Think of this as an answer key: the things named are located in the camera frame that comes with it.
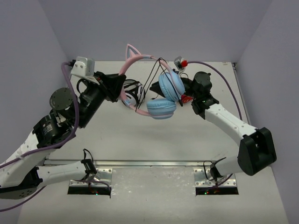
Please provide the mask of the metal base plate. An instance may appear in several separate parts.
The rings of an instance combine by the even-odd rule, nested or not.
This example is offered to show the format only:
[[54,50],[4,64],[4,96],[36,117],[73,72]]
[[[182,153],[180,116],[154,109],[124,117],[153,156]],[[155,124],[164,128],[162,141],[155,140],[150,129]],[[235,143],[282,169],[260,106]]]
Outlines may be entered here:
[[88,185],[95,187],[112,186],[112,168],[97,167],[97,174],[85,181],[70,180],[69,187],[88,187]]
[[225,177],[218,178],[216,181],[212,179],[210,175],[210,169],[206,171],[202,167],[193,169],[195,187],[213,187],[218,185],[220,187],[236,187],[235,175],[227,175]]

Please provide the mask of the pink blue cat-ear headphones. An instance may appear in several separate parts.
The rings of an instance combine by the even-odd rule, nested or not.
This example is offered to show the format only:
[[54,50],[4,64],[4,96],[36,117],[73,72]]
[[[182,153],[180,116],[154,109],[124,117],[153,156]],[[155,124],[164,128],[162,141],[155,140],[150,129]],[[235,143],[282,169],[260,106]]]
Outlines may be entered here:
[[171,67],[164,59],[142,54],[130,44],[126,46],[125,64],[121,67],[119,75],[124,75],[131,65],[142,59],[154,60],[163,68],[158,81],[153,84],[154,87],[157,87],[157,92],[162,94],[162,98],[156,98],[147,102],[147,110],[142,110],[139,108],[139,104],[134,105],[129,101],[124,87],[122,87],[120,99],[125,106],[141,116],[154,119],[168,119],[173,116],[177,108],[176,103],[183,105],[181,99],[185,93],[183,81],[176,72],[171,70]]

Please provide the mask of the aluminium front table rail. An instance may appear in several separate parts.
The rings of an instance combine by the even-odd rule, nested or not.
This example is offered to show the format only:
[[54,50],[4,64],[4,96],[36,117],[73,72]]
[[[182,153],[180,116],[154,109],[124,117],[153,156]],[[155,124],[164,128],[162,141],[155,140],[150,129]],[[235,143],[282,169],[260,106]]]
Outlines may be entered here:
[[129,168],[129,167],[199,167],[204,161],[147,161],[147,160],[95,160],[98,167]]

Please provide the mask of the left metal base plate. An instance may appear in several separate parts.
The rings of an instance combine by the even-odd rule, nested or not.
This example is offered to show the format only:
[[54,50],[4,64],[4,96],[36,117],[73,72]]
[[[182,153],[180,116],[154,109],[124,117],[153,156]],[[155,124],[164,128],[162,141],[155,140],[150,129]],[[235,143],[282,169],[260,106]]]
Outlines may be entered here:
[[69,187],[88,187],[88,185],[95,187],[112,186],[112,168],[97,167],[97,174],[85,181],[70,180]]

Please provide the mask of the white black headphones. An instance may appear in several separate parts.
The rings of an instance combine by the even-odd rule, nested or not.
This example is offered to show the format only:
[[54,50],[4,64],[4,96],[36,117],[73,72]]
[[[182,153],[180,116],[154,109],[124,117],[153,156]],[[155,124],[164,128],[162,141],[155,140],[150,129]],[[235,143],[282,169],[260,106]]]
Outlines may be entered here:
[[133,106],[137,106],[145,97],[144,86],[134,79],[126,79],[124,84],[124,91]]

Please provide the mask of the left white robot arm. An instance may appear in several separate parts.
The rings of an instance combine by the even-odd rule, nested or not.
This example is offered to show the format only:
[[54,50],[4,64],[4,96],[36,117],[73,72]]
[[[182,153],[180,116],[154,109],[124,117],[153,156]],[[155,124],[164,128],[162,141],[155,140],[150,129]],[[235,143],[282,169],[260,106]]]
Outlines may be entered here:
[[1,199],[23,199],[63,181],[92,182],[98,172],[92,159],[53,167],[40,163],[75,138],[76,130],[87,126],[104,100],[117,101],[126,76],[96,72],[94,78],[95,82],[79,80],[86,86],[79,96],[71,83],[53,92],[49,114],[38,121],[24,143],[0,165]]

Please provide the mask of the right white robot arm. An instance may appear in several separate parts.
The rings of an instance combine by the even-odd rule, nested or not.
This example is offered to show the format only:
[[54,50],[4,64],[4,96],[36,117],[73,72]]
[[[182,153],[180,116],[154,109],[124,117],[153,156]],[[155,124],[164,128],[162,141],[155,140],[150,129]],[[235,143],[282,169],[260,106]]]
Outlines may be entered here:
[[194,113],[216,125],[237,144],[237,156],[211,163],[214,181],[240,172],[253,176],[277,160],[272,134],[269,129],[251,126],[226,110],[211,94],[210,76],[199,71],[190,80],[180,78],[176,72],[162,73],[150,90],[164,97],[164,102],[181,103],[182,95],[192,97]]

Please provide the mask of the red black headphones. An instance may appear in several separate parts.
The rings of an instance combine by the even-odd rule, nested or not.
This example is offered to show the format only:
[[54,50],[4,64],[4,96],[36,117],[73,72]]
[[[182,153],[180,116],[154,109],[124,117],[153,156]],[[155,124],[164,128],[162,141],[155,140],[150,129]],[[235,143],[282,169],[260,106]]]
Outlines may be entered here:
[[192,100],[193,100],[192,97],[187,96],[187,95],[185,95],[185,94],[181,96],[181,101],[182,101],[183,104],[186,104],[186,103],[188,103],[188,102],[190,102],[190,101],[192,101]]

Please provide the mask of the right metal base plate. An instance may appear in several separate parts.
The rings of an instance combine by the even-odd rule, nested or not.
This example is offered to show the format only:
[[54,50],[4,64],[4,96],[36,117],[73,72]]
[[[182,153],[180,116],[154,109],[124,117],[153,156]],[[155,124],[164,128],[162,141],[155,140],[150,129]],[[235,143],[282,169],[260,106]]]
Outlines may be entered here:
[[218,185],[220,187],[236,187],[235,175],[227,175],[225,177],[218,178],[216,181],[212,179],[210,175],[210,169],[206,171],[202,167],[193,169],[195,187],[213,187]]

